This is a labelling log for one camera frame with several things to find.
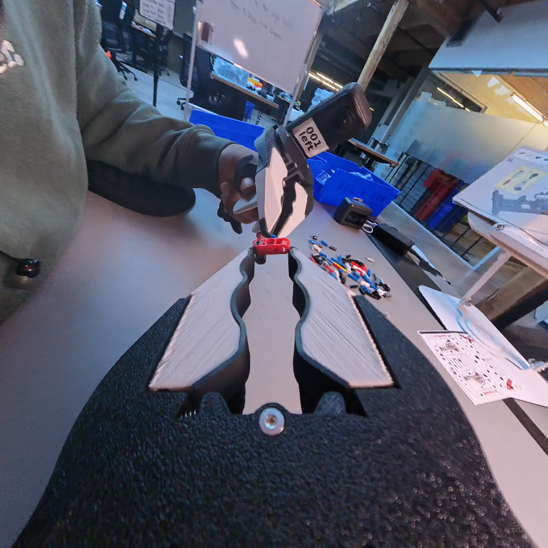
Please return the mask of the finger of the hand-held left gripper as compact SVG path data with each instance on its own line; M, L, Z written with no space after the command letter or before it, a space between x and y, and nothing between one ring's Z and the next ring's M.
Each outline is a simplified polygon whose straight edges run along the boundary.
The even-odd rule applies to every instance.
M310 194L302 185L287 186L284 190L282 213L277 223L277 235L289 236L310 212Z
M259 231L263 236L287 237L292 230L295 189L284 186L287 176L283 158L271 158L256 174Z

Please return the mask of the black drawstring toggle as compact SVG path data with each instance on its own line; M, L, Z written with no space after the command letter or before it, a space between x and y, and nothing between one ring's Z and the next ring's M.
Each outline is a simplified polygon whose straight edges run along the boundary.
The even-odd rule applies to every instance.
M15 259L3 278L8 289L26 291L31 288L41 271L41 262L36 259Z

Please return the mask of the whiteboard on stand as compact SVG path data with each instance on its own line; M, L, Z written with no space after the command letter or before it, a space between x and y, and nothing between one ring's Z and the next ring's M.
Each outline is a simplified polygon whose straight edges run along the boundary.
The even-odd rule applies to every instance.
M291 93L287 123L307 78L307 59L324 12L317 1L196 1L184 120L190 119L190 109L204 110L190 102L200 47Z

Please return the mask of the red connector brick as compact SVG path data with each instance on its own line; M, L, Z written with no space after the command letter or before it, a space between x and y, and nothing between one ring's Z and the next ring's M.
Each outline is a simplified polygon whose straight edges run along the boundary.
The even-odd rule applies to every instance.
M252 242L252 248L256 257L284 255L289 253L291 241L289 238L257 238Z

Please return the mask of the wooden background table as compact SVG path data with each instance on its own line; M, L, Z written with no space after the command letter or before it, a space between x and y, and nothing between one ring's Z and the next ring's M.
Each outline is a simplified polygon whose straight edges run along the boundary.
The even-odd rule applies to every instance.
M254 106L264 105L266 107L273 108L275 110L279 109L279 105L277 103L262 97L261 95L259 95L256 92L253 92L250 89L247 89L243 86L240 86L240 85L238 85L238 84L236 84L236 83L234 83L234 82L232 82L228 79L225 79L225 78L219 76L217 73L215 73L213 71L210 72L209 76L212 80L214 80L214 81L222 84L223 86L230 88L232 91L237 92L240 95L244 96L245 100L247 102L253 103Z
M399 166L399 163L397 161L394 161L387 156L381 154L380 152L367 147L364 143L357 139L349 139L347 143L352 147L357 148L361 151L362 154L364 154L366 159L364 166L370 171L373 171L374 165L376 163L388 164L392 168Z

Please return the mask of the blue storage crates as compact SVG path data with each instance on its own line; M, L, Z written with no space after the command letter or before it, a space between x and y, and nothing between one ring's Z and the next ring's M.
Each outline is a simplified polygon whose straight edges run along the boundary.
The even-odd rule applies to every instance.
M467 213L466 208L445 202L428 218L426 227L432 232L447 234Z

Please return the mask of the black power adapter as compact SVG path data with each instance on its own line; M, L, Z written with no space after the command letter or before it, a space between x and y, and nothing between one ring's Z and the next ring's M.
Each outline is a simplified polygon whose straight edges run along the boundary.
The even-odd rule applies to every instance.
M377 224L373 229L372 235L398 255L405 255L415 245L413 240L387 223Z

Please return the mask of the pile of small toy bricks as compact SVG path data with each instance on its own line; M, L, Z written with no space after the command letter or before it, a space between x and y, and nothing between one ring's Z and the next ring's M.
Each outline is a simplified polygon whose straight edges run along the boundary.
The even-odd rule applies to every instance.
M312 236L308 240L310 260L351 293L374 300L390 299L391 286L373 272L367 263L352 255L337 255L338 249Z

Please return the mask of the red storage crates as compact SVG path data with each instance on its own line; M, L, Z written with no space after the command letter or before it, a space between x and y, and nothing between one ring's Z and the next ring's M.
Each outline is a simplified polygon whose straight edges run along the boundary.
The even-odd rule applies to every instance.
M447 174L441 169L434 169L423 183L426 191L417 204L415 219L426 224L460 183L461 180L457 177Z

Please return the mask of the white notice board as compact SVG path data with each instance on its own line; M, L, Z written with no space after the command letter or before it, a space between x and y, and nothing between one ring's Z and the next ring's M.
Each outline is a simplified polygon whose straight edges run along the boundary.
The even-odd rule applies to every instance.
M139 14L168 30L173 30L175 1L139 1Z

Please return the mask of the wooden pillar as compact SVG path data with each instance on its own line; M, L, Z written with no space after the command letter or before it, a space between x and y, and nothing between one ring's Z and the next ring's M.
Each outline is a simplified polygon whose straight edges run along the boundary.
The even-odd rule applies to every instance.
M360 72L360 76L357 80L358 84L362 87L363 91L366 91L369 86L373 74L379 63L384 56L389 42L391 41L395 31L397 30L401 19L405 15L409 6L409 1L394 1L387 18L376 38L376 41L370 51L366 62Z

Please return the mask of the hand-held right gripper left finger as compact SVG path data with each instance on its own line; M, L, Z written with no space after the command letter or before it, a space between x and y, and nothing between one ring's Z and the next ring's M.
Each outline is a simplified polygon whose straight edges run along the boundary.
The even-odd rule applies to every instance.
M151 391L232 392L249 376L243 316L255 270L250 248L206 280L184 311L152 375Z

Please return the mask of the paper instruction booklet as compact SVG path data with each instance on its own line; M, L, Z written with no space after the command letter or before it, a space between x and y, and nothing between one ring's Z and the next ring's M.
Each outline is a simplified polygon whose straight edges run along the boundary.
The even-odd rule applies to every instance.
M506 356L492 353L465 332L418 332L474 405L513 398L547 408L547 381Z

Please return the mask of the person's left forearm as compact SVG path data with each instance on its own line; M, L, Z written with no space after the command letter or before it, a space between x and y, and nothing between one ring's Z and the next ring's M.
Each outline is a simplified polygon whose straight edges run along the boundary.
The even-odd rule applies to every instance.
M81 134L89 160L221 196L219 160L231 141L206 126L163 116L131 92L108 102Z

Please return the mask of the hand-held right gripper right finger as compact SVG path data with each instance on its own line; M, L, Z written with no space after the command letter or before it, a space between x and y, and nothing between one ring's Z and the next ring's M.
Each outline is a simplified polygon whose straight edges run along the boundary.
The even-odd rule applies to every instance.
M296 248L288 254L299 314L293 369L302 390L394 387L354 295Z

